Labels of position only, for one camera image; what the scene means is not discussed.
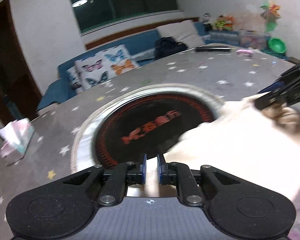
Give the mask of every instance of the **door frame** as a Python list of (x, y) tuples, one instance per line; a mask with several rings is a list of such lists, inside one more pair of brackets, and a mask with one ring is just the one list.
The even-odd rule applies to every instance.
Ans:
[(28, 78), (31, 82), (32, 89), (34, 90), (34, 93), (39, 98), (39, 100), (41, 100), (41, 98), (42, 98), (41, 92), (38, 89), (37, 84), (35, 83), (34, 78), (33, 78), (32, 74), (29, 70), (29, 66), (28, 66), (28, 64), (25, 60), (25, 57), (23, 55), (23, 52), (22, 52), (22, 49), (21, 49), (21, 46), (20, 46), (20, 43), (19, 43), (19, 39), (18, 39), (18, 36), (17, 36), (17, 33), (16, 33), (16, 29), (15, 29), (12, 14), (11, 14), (10, 0), (3, 0), (3, 1), (0, 2), (0, 10), (2, 10), (2, 9), (6, 10), (6, 14), (7, 14), (7, 18), (8, 18), (8, 25), (9, 25), (9, 28), (10, 28), (12, 34), (13, 34), (13, 41), (12, 42), (15, 44), (15, 47), (17, 48), (17, 52), (19, 54), (19, 57), (20, 57), (23, 65), (26, 66), (25, 71), (26, 71), (26, 74), (27, 74), (27, 76), (28, 76)]

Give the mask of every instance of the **black round mat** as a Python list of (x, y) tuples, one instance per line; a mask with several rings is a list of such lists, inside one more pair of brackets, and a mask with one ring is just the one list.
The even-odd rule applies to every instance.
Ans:
[(114, 111), (94, 137), (94, 154), (107, 169), (165, 153), (184, 132), (215, 116), (206, 103), (183, 94), (162, 93), (133, 100)]

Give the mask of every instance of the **green bowl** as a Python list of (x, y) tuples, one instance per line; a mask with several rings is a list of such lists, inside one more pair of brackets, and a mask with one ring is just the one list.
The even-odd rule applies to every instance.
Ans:
[(276, 53), (285, 53), (287, 51), (286, 45), (279, 38), (271, 38), (268, 41), (269, 48)]

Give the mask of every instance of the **star-patterned tablecloth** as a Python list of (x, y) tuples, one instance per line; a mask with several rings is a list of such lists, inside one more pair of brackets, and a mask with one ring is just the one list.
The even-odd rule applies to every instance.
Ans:
[[(270, 85), (292, 66), (270, 55), (238, 56), (237, 49), (233, 47), (230, 53), (192, 49), (157, 60), (94, 86), (35, 119), (35, 133), (25, 157), (10, 166), (0, 157), (0, 240), (12, 238), (5, 217), (9, 201), (70, 174), (74, 137), (88, 116), (104, 104), (135, 89), (161, 83), (191, 84), (225, 101), (238, 101)], [(290, 235), (300, 240), (300, 193), (295, 206), (298, 217)]]

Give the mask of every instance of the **gray ribbed panel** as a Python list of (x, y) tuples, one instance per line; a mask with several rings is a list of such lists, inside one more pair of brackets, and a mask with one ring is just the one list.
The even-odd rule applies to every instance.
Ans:
[(126, 197), (121, 204), (101, 208), (91, 223), (69, 240), (234, 240), (219, 232), (199, 208), (186, 207), (176, 197)]

